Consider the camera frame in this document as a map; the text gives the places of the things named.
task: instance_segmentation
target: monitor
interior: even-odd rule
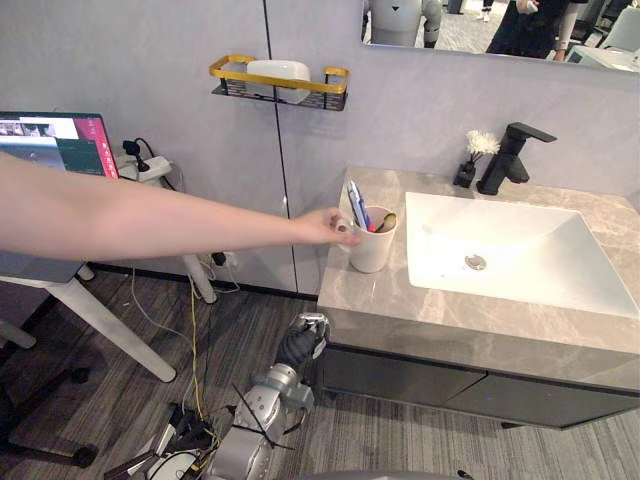
[[[59,170],[118,178],[97,113],[0,112],[0,152]]]

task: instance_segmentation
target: white flower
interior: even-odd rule
[[[467,132],[467,139],[469,140],[467,150],[472,155],[498,153],[498,150],[500,149],[500,143],[490,132],[471,130],[470,132]]]

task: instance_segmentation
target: wall shelf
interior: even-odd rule
[[[254,57],[247,55],[227,55],[211,65],[209,74],[220,80],[220,85],[211,93],[336,112],[344,110],[347,101],[349,70],[341,67],[327,67],[323,72],[324,83],[308,82],[246,73],[247,63],[253,60],[255,60]],[[247,84],[269,85],[273,87],[273,95],[258,95],[247,91]],[[300,103],[288,103],[278,97],[276,87],[302,88],[309,90],[310,93]]]

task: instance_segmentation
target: hand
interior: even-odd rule
[[[360,243],[360,237],[352,233],[335,230],[338,220],[343,218],[340,209],[325,208],[306,213],[293,220],[298,235],[298,241],[306,244],[342,243],[355,246]]]
[[[564,54],[566,50],[556,50],[556,54],[553,56],[554,62],[564,62]]]

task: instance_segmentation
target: faucet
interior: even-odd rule
[[[556,140],[556,137],[524,123],[516,122],[507,125],[507,131],[500,142],[500,150],[491,158],[482,179],[476,184],[480,193],[497,195],[505,177],[513,183],[529,181],[529,174],[518,156],[529,137],[537,138],[545,143]]]

